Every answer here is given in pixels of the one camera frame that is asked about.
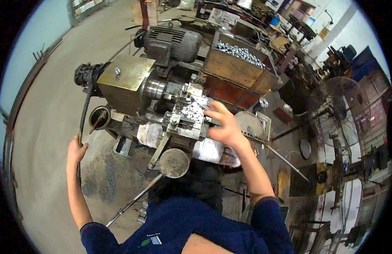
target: metal rod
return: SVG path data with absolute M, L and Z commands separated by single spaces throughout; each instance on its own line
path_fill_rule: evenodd
M 258 31 L 257 29 L 256 29 L 256 31 L 257 31 L 257 33 L 258 33 L 258 43 L 260 44 L 261 52 L 264 53 L 264 51 L 262 50 L 262 47 L 261 47 L 261 39 L 260 39 L 260 37 L 261 37 L 261 32 Z
M 139 34 L 137 34 L 132 40 L 130 40 L 127 44 L 125 44 L 124 46 L 122 46 L 122 48 L 120 48 L 116 53 L 114 53 L 114 55 L 112 55 L 107 62 L 111 62 L 114 57 L 116 57 L 118 55 L 118 53 L 120 53 L 124 48 L 126 48 L 128 45 L 131 44 L 131 42 L 133 42 L 136 38 L 140 37 L 142 34 L 144 34 L 146 31 L 142 31 Z
M 140 194 L 138 194 L 134 199 L 132 199 L 131 201 L 128 202 L 128 204 L 126 204 L 124 206 L 124 208 L 120 209 L 112 218 L 111 220 L 107 223 L 106 227 L 109 227 L 111 224 L 113 224 L 113 222 L 115 220 L 117 220 L 118 217 L 120 217 L 120 215 L 122 215 L 125 211 L 128 210 L 128 208 L 130 208 L 138 199 L 140 199 L 142 196 L 144 196 L 144 194 L 152 187 L 155 185 L 155 183 L 157 183 L 159 180 L 161 180 L 161 178 L 163 177 L 163 174 L 159 174 L 157 175 L 149 184 L 148 186 L 141 191 Z
M 177 21 L 177 20 L 178 20 L 178 19 L 164 19 L 164 20 L 158 21 L 158 23 L 167 22 L 167 21 Z M 142 25 L 129 26 L 129 27 L 127 27 L 125 30 L 127 31 L 127 30 L 130 30 L 130 29 L 133 29 L 133 28 L 137 28 L 137 27 L 140 27 L 140 26 L 142 26 Z
M 83 111 L 82 111 L 82 116 L 80 118 L 80 133 L 78 136 L 79 139 L 79 145 L 82 143 L 82 136 L 83 136 L 83 128 L 85 126 L 85 119 L 86 119 L 86 114 L 87 114 L 87 108 L 89 107 L 90 103 L 90 98 L 91 98 L 91 91 L 87 94 L 85 105 L 83 106 Z M 80 174 L 80 162 L 77 163 L 77 179 L 79 180 L 79 184 L 82 184 L 82 177 Z
M 293 168 L 298 174 L 300 174 L 305 180 L 307 180 L 310 183 L 310 180 L 304 176 L 299 169 L 295 168 L 294 165 L 292 165 L 287 159 L 285 159 L 282 155 L 280 155 L 274 148 L 272 148 L 270 145 L 267 143 L 264 143 L 266 147 L 268 147 L 269 150 L 271 150 L 276 156 L 280 157 L 283 161 L 285 161 L 286 164 L 288 164 L 291 168 Z
M 135 55 L 138 53 L 138 51 L 139 51 L 140 49 L 142 49 L 142 47 L 138 48 L 138 49 L 132 54 L 132 56 L 135 56 Z

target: sack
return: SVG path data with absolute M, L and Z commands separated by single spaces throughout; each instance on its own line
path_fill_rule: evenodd
M 193 11 L 195 0 L 181 0 L 181 3 L 176 7 L 178 10 Z

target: metal lever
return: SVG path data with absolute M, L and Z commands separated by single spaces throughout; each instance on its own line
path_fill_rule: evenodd
M 304 176 L 299 169 L 295 168 L 294 165 L 292 165 L 287 159 L 285 159 L 282 155 L 280 155 L 274 148 L 272 148 L 270 145 L 267 143 L 264 143 L 264 146 L 268 147 L 269 150 L 271 150 L 276 156 L 280 157 L 283 161 L 285 161 L 286 164 L 288 164 L 291 168 L 293 168 L 298 174 L 300 174 L 305 180 L 307 180 L 310 183 L 310 180 Z
M 118 219 L 118 217 L 120 217 L 125 211 L 128 210 L 128 208 L 130 208 L 138 199 L 140 199 L 142 196 L 144 196 L 145 193 L 147 193 L 147 191 L 149 189 L 151 189 L 152 186 L 155 185 L 155 183 L 157 183 L 159 180 L 161 180 L 161 178 L 163 177 L 163 174 L 159 174 L 157 175 L 149 184 L 148 186 L 141 191 L 140 194 L 138 194 L 137 196 L 135 196 L 135 198 L 133 198 L 131 201 L 128 202 L 128 204 L 126 204 L 124 206 L 124 208 L 120 209 L 112 218 L 111 220 L 107 223 L 106 227 L 109 227 L 115 220 Z

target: metal plate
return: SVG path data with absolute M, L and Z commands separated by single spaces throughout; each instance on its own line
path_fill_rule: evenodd
M 240 127 L 244 136 L 254 138 L 256 140 L 265 141 L 265 132 L 261 121 L 248 111 L 240 111 L 235 115 L 237 125 Z
M 159 158 L 159 166 L 162 174 L 170 178 L 179 178 L 188 171 L 189 158 L 182 150 L 168 149 Z
M 137 91 L 154 63 L 153 59 L 119 55 L 104 70 L 97 83 Z M 120 75 L 115 74 L 115 68 L 120 69 Z

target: white wall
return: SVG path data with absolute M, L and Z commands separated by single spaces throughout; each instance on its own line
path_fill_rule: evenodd
M 357 54 L 361 53 L 367 46 L 369 46 L 373 56 L 380 64 L 388 80 L 391 80 L 388 64 L 384 53 L 382 52 L 378 38 L 374 34 L 373 29 L 369 25 L 367 19 L 360 11 L 357 11 L 354 14 L 351 20 L 346 24 L 346 27 L 332 41 L 331 46 L 333 46 L 335 49 L 338 49 L 341 46 L 348 46 L 349 44 L 353 45 Z M 316 62 L 326 60 L 328 58 L 327 51 L 327 49 L 324 50 L 318 56 Z
M 323 27 L 327 26 L 329 30 L 331 30 L 337 22 L 339 22 L 340 18 L 346 12 L 351 4 L 351 0 L 325 0 L 323 4 L 319 7 L 315 8 L 315 11 L 310 16 L 315 19 L 315 22 L 310 26 L 314 32 L 317 34 L 323 29 Z M 330 25 L 330 17 L 325 10 L 332 16 L 333 24 Z
M 29 71 L 35 64 L 32 53 L 51 46 L 71 27 L 68 12 L 69 0 L 44 0 L 30 17 L 7 63 L 0 92 L 0 107 L 9 114 L 16 95 Z M 0 159 L 6 126 L 0 114 Z

